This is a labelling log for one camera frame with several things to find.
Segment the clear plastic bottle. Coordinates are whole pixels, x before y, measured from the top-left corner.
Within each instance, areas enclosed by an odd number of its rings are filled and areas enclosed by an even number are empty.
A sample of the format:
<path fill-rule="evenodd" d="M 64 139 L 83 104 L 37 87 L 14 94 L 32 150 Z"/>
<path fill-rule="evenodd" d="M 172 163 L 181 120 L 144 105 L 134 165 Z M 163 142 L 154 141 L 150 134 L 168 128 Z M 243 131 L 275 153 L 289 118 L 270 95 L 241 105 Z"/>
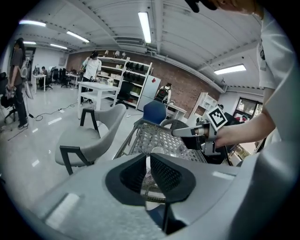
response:
<path fill-rule="evenodd" d="M 145 175 L 146 178 L 151 176 L 151 165 L 150 165 L 151 153 L 165 154 L 165 150 L 162 147 L 154 147 L 149 149 L 149 153 L 147 153 L 147 157 L 146 157 L 146 175 Z"/>

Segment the grey refrigerator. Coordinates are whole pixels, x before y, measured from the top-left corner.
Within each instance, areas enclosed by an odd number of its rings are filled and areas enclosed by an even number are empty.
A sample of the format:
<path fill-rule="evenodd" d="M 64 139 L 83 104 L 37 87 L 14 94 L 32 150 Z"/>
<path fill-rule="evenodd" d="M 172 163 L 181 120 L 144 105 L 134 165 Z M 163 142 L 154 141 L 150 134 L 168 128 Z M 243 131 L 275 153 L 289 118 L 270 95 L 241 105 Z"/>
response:
<path fill-rule="evenodd" d="M 159 78 L 148 75 L 138 101 L 138 110 L 143 111 L 144 106 L 155 98 L 160 82 Z"/>

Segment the grey chair black legs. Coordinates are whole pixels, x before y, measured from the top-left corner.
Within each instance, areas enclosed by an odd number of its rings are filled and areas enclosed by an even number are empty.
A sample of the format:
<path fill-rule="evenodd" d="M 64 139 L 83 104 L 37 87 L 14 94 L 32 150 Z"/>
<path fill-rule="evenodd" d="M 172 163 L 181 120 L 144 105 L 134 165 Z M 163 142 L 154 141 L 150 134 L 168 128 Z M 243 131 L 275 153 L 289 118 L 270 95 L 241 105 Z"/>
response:
<path fill-rule="evenodd" d="M 89 166 L 107 152 L 113 143 L 126 113 L 124 104 L 109 110 L 82 110 L 80 126 L 67 128 L 58 140 L 55 162 L 65 166 L 69 175 L 72 167 Z"/>

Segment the blue plastic chair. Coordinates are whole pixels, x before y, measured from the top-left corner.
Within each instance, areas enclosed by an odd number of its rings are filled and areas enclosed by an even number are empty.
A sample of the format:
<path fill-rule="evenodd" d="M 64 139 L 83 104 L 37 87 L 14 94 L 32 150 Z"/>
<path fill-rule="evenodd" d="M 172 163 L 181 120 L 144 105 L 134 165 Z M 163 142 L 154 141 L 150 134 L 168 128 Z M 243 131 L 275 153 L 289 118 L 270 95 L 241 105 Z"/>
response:
<path fill-rule="evenodd" d="M 151 123 L 160 125 L 167 115 L 166 105 L 153 100 L 143 107 L 143 119 Z"/>

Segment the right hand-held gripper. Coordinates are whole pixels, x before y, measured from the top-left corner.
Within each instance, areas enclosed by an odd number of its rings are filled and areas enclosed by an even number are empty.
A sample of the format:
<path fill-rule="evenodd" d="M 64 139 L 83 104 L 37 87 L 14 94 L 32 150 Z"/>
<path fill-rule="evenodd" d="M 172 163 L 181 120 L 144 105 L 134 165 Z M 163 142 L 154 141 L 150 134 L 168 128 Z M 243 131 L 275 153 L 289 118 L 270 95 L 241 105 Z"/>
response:
<path fill-rule="evenodd" d="M 219 129 L 227 122 L 222 109 L 216 106 L 204 115 L 204 119 L 197 121 L 194 127 L 174 129 L 172 135 L 182 137 L 188 149 L 201 150 L 204 155 L 220 155 L 216 151 L 215 140 Z"/>

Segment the ceiling air vent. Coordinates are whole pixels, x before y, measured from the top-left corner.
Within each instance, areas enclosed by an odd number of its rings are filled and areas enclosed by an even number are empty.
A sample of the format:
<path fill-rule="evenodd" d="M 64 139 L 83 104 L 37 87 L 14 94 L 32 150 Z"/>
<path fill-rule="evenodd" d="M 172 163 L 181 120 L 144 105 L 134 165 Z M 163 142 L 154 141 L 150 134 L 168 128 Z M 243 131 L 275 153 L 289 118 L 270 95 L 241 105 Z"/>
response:
<path fill-rule="evenodd" d="M 141 38 L 135 37 L 116 37 L 115 41 L 119 45 L 136 45 L 136 46 L 144 46 L 144 40 Z"/>

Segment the black office chair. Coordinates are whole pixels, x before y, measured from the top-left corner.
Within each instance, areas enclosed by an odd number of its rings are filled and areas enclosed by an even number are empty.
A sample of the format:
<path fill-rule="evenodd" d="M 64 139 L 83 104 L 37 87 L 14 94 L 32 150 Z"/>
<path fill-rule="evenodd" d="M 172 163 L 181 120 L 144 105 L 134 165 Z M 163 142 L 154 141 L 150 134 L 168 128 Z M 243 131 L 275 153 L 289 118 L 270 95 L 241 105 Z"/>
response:
<path fill-rule="evenodd" d="M 13 116 L 12 119 L 13 119 L 13 122 L 15 122 L 16 120 L 16 108 L 14 106 L 14 102 L 12 100 L 12 98 L 8 98 L 7 97 L 7 89 L 6 89 L 6 85 L 8 84 L 8 78 L 7 78 L 7 74 L 6 72 L 1 72 L 0 73 L 0 104 L 5 108 L 5 109 L 8 109 L 8 108 L 12 108 L 8 115 L 4 118 L 4 122 L 6 123 L 7 122 L 7 118 L 10 117 L 11 115 Z"/>

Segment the person's right forearm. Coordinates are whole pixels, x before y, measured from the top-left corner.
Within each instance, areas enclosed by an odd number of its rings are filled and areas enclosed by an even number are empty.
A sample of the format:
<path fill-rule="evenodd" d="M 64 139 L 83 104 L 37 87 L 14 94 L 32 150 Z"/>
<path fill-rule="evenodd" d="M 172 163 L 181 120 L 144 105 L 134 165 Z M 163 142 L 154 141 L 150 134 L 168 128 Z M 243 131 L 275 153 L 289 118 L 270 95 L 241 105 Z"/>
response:
<path fill-rule="evenodd" d="M 216 148 L 240 143 L 252 143 L 266 138 L 275 124 L 267 112 L 262 112 L 250 121 L 222 127 L 215 140 Z"/>

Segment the white shelving unit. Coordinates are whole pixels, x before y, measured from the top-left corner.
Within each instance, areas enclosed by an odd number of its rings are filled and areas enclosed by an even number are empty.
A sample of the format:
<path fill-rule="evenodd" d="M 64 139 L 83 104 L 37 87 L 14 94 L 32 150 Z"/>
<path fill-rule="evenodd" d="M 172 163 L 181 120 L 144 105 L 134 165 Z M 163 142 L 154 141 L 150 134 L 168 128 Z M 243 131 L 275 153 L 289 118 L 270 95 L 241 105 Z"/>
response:
<path fill-rule="evenodd" d="M 113 85 L 121 87 L 123 82 L 131 82 L 134 87 L 130 92 L 130 99 L 126 102 L 137 108 L 144 86 L 152 69 L 152 63 L 146 64 L 126 59 L 112 57 L 98 57 L 102 62 L 101 72 L 98 75 L 106 80 L 112 79 Z"/>

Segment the white square table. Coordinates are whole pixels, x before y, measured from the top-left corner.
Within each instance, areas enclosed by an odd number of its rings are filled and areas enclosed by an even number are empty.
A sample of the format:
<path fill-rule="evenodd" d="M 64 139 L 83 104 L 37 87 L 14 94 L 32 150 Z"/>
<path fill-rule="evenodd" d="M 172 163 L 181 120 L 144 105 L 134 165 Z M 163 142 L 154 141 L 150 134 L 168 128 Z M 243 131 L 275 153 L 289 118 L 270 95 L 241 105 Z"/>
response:
<path fill-rule="evenodd" d="M 105 98 L 113 98 L 113 106 L 117 101 L 117 95 L 120 91 L 119 87 L 102 84 L 98 82 L 79 82 L 78 83 L 78 99 L 77 112 L 81 113 L 81 98 L 91 99 L 96 103 L 96 110 L 100 110 L 101 101 Z"/>

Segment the dark framed window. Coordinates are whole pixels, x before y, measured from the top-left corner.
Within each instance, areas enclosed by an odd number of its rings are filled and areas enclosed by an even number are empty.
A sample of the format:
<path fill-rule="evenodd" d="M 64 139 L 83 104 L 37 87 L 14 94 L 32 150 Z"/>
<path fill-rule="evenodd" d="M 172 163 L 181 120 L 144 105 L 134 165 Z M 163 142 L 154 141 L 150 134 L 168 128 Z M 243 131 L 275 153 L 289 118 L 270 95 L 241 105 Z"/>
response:
<path fill-rule="evenodd" d="M 248 120 L 251 120 L 253 117 L 257 116 L 258 114 L 260 114 L 262 108 L 263 108 L 263 104 L 258 101 L 254 101 L 246 98 L 240 98 L 233 116 L 239 122 L 246 122 Z"/>

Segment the person's light grey shirt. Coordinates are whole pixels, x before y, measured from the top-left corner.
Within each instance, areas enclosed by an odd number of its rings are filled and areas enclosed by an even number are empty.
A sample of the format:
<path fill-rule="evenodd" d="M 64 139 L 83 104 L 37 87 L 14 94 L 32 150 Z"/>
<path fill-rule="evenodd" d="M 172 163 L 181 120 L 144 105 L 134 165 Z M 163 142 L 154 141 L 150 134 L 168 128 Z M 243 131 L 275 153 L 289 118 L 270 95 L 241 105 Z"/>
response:
<path fill-rule="evenodd" d="M 257 46 L 260 86 L 263 88 L 262 112 L 247 125 L 247 137 L 240 143 L 266 138 L 265 145 L 281 141 L 270 113 L 266 109 L 269 99 L 296 65 L 292 44 L 276 19 L 261 4 L 255 3 L 254 13 L 262 20 L 261 40 Z"/>

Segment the white counter cabinet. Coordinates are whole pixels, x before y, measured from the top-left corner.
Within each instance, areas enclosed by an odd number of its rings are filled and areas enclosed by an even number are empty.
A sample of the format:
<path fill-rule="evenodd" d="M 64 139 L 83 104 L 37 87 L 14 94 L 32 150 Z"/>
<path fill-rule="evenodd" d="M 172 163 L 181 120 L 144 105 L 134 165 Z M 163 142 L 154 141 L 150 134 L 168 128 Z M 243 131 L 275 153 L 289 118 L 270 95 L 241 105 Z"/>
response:
<path fill-rule="evenodd" d="M 185 114 L 187 113 L 186 110 L 174 105 L 169 104 L 167 105 L 167 120 L 180 120 L 182 121 Z"/>

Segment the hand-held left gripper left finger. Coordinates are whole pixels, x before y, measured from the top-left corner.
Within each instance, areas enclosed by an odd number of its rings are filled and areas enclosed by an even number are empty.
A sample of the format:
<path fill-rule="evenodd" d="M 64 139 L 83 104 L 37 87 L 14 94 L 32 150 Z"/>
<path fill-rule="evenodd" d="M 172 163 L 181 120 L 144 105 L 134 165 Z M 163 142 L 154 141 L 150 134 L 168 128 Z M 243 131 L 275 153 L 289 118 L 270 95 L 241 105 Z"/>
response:
<path fill-rule="evenodd" d="M 42 240 L 163 240 L 166 234 L 145 209 L 119 202 L 105 179 L 110 170 L 143 154 L 85 167 L 51 189 L 24 214 Z"/>

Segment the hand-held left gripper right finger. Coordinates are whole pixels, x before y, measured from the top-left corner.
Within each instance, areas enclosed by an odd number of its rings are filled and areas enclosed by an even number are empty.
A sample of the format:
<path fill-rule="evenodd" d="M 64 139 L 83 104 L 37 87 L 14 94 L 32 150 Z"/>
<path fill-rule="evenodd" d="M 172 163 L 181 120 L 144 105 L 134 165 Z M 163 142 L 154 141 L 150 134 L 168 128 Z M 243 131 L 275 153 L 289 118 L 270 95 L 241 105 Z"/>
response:
<path fill-rule="evenodd" d="M 277 142 L 240 167 L 151 155 L 165 195 L 154 240 L 281 240 L 293 235 L 296 144 Z"/>

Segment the metal mesh tray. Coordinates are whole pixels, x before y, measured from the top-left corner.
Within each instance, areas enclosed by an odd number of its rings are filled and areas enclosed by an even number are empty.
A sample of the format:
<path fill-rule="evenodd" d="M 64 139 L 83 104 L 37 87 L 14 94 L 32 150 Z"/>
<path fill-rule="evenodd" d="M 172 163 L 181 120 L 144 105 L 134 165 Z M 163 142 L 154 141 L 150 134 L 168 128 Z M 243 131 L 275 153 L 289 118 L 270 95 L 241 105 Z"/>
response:
<path fill-rule="evenodd" d="M 150 154 L 151 176 L 146 178 L 147 153 L 154 147 L 162 147 L 165 154 Z M 129 159 L 109 175 L 107 186 L 119 202 L 133 206 L 152 199 L 166 204 L 189 201 L 199 186 L 195 169 L 206 163 L 199 150 L 189 150 L 170 129 L 148 121 L 134 126 L 114 158 L 121 157 Z"/>

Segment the round dark wicker chair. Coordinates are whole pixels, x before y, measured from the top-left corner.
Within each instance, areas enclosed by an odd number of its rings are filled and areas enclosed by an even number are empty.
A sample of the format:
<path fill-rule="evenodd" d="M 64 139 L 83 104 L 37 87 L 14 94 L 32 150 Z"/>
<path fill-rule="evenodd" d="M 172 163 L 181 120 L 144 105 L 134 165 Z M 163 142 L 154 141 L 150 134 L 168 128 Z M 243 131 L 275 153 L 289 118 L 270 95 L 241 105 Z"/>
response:
<path fill-rule="evenodd" d="M 169 120 L 164 120 L 160 126 L 162 127 L 166 127 L 166 126 L 170 126 L 171 130 L 175 130 L 175 129 L 180 129 L 180 128 L 187 128 L 188 125 L 180 120 L 175 120 L 175 119 L 169 119 Z"/>

